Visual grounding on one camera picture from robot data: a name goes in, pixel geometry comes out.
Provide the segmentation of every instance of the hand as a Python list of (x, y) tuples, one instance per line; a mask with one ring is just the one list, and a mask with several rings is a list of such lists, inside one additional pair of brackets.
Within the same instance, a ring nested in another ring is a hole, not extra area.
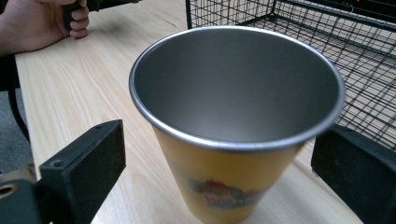
[(86, 36), (89, 24), (87, 0), (72, 12), (73, 30), (64, 28), (62, 5), (76, 0), (8, 0), (0, 15), (0, 56), (43, 49), (65, 37)]

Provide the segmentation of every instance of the metal wire rack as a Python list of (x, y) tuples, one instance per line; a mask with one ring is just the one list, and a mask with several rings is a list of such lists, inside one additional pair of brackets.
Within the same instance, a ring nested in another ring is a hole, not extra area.
[(371, 0), (186, 0), (188, 27), (246, 25), (297, 38), (346, 85), (338, 124), (396, 150), (396, 3)]

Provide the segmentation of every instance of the stainless steel cup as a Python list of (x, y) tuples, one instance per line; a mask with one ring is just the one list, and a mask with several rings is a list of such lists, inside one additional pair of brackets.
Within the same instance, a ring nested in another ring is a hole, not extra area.
[(334, 66), (293, 38), (216, 26), (168, 36), (130, 76), (190, 210), (208, 223), (246, 217), (344, 103)]

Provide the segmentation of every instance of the screw hole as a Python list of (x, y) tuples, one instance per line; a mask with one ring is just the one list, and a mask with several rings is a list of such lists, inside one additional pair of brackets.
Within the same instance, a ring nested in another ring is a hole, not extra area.
[(60, 167), (64, 164), (61, 160), (53, 161), (50, 165), (55, 167)]
[(15, 184), (7, 184), (3, 187), (0, 187), (0, 199), (6, 198), (7, 196), (14, 193), (18, 188), (18, 185)]
[(2, 188), (2, 189), (0, 189), (0, 195), (7, 194), (7, 193), (9, 193), (10, 191), (12, 191), (12, 187), (5, 187), (5, 188)]

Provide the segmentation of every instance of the gray floor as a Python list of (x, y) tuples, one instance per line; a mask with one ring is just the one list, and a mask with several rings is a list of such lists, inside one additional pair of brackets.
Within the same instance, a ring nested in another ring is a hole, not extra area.
[[(17, 89), (17, 101), (21, 115), (26, 120), (21, 89)], [(30, 159), (30, 144), (12, 116), (8, 94), (6, 91), (0, 91), (0, 175), (20, 169)]]

